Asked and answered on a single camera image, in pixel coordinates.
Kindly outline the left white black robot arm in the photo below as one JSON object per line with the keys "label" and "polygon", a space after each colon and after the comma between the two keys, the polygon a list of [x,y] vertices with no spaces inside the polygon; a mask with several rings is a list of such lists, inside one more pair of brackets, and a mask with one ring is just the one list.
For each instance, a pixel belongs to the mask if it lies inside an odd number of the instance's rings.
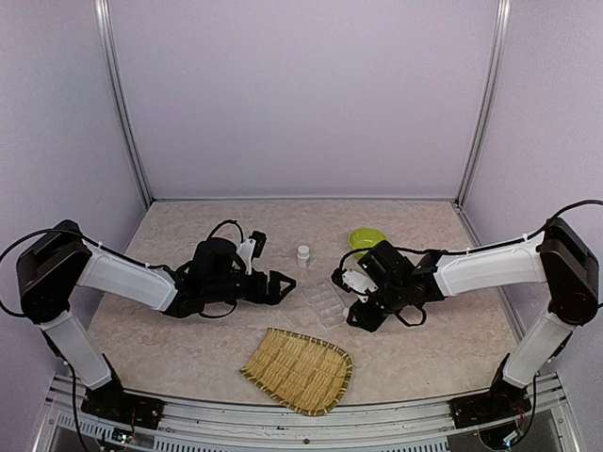
{"label": "left white black robot arm", "polygon": [[38,326],[51,349],[86,387],[82,410],[99,417],[122,419],[149,409],[157,416],[161,401],[127,392],[108,358],[91,342],[71,310],[76,287],[91,288],[136,301],[173,318],[206,317],[205,307],[240,301],[274,306],[296,287],[294,279],[271,270],[258,271],[266,236],[254,231],[238,242],[211,232],[193,257],[176,269],[149,265],[127,257],[84,235],[78,224],[63,220],[17,239],[1,255],[30,241],[16,261],[21,310],[7,315]]}

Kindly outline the left aluminium frame post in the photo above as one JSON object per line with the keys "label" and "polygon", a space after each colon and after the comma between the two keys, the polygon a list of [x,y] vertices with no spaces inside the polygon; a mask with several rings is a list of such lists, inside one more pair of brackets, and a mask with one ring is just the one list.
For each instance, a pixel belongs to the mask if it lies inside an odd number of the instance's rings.
{"label": "left aluminium frame post", "polygon": [[107,0],[94,2],[96,22],[100,34],[101,44],[105,55],[106,69],[111,90],[111,95],[116,108],[117,118],[122,130],[126,154],[134,174],[135,183],[146,210],[154,202],[142,159],[136,142],[133,125],[127,107],[125,91],[120,74],[117,46],[114,38],[110,5]]}

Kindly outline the green plastic bowl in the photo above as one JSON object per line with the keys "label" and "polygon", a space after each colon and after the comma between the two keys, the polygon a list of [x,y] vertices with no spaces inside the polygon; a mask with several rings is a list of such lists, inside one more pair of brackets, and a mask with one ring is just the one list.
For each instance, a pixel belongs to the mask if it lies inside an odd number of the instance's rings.
{"label": "green plastic bowl", "polygon": [[354,258],[359,260],[367,252],[367,249],[371,249],[387,239],[387,235],[378,229],[360,227],[350,232],[348,243],[350,249],[354,250]]}

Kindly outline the clear plastic pill organizer box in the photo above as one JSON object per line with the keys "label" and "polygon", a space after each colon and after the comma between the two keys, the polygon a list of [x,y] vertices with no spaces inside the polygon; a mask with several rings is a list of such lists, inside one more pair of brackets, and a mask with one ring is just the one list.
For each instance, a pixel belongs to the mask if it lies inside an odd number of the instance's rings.
{"label": "clear plastic pill organizer box", "polygon": [[330,280],[309,282],[304,286],[303,292],[325,328],[335,327],[346,321],[342,311],[347,307]]}

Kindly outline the right aluminium frame post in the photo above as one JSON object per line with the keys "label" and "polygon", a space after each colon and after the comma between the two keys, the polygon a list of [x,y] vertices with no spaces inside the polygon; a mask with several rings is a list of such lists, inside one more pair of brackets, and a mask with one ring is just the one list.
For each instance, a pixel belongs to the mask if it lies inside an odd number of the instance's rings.
{"label": "right aluminium frame post", "polygon": [[493,40],[490,49],[484,87],[481,95],[480,107],[478,110],[478,117],[470,142],[469,155],[467,157],[463,176],[455,198],[455,204],[459,210],[464,209],[468,201],[471,187],[477,175],[491,113],[495,104],[498,79],[502,67],[508,35],[511,9],[511,0],[499,0],[497,2],[497,14]]}

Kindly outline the aluminium frame post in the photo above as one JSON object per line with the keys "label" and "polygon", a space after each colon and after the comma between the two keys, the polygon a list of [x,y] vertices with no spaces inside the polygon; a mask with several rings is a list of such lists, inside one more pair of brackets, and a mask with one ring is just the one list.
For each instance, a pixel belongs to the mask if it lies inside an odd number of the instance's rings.
{"label": "aluminium frame post", "polygon": [[111,90],[111,95],[116,108],[117,118],[122,130],[126,154],[134,174],[135,183],[146,210],[154,202],[142,159],[136,142],[133,125],[127,107],[125,91],[120,74],[117,46],[114,38],[110,5],[107,0],[94,2],[96,22],[100,34],[101,44],[105,55],[106,69]]}
{"label": "aluminium frame post", "polygon": [[497,2],[497,14],[493,40],[490,49],[484,87],[481,95],[480,107],[478,110],[478,117],[470,142],[469,155],[467,157],[463,176],[455,198],[455,204],[459,210],[464,209],[468,201],[471,187],[477,175],[491,113],[495,104],[498,79],[502,67],[508,35],[511,9],[511,0],[499,0]]}

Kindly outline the woven bamboo tray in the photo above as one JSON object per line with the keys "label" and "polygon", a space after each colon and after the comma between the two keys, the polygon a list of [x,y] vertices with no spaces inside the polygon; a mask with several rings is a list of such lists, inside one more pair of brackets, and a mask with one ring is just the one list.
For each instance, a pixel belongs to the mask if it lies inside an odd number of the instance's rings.
{"label": "woven bamboo tray", "polygon": [[332,411],[350,386],[353,363],[341,347],[325,340],[276,328],[267,332],[239,370],[276,403],[301,415]]}

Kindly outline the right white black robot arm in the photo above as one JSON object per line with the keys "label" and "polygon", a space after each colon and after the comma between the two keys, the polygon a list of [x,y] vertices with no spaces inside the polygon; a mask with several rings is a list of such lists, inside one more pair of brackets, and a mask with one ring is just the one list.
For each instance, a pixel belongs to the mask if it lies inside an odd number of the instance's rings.
{"label": "right white black robot arm", "polygon": [[333,283],[357,300],[347,313],[349,325],[376,331],[387,317],[400,317],[413,307],[420,313],[429,302],[485,288],[544,283],[550,301],[505,356],[490,387],[476,395],[451,400],[458,428],[504,419],[534,409],[530,384],[566,346],[574,330],[592,321],[599,301],[599,263],[571,226],[556,212],[536,231],[516,239],[474,249],[423,250],[420,261],[410,250],[383,240],[361,251],[359,271],[338,266]]}

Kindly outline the white capped pill bottle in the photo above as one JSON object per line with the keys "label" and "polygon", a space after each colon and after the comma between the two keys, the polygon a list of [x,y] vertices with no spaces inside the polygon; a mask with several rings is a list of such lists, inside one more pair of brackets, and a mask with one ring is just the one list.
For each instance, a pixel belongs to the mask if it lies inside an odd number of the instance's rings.
{"label": "white capped pill bottle", "polygon": [[310,248],[307,245],[300,245],[297,248],[297,264],[300,268],[307,268],[310,260]]}

